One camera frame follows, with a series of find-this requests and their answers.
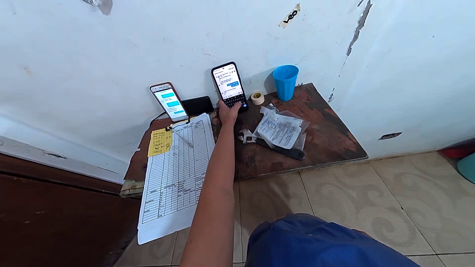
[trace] tile floor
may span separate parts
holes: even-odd
[[[422,267],[475,266],[475,184],[438,153],[242,181],[234,191],[235,267],[254,228],[290,212],[362,230]],[[188,232],[135,239],[115,267],[178,265]]]

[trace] teal object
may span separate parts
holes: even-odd
[[[461,159],[457,163],[457,169],[465,179],[475,183],[475,153]]]
[[[277,97],[282,101],[289,101],[294,96],[295,83],[297,82],[298,68],[294,65],[284,65],[272,72],[274,77]]]

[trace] phone keyboard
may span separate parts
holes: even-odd
[[[241,102],[241,107],[247,107],[247,100],[244,94],[223,99],[224,104],[229,108],[234,106],[234,103]]]

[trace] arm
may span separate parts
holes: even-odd
[[[206,170],[182,267],[231,266],[234,241],[234,122],[241,103],[231,109],[218,102],[222,128]]]

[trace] pen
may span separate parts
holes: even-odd
[[[175,131],[175,129],[173,129],[173,128],[170,127],[170,130],[171,130],[172,132],[174,132],[176,135],[178,135],[178,137],[180,137],[180,138],[181,138],[185,143],[187,143],[190,147],[193,147],[193,145],[192,145],[190,142],[188,142],[188,140],[186,140],[185,137],[183,137],[181,134],[179,134],[177,131]]]

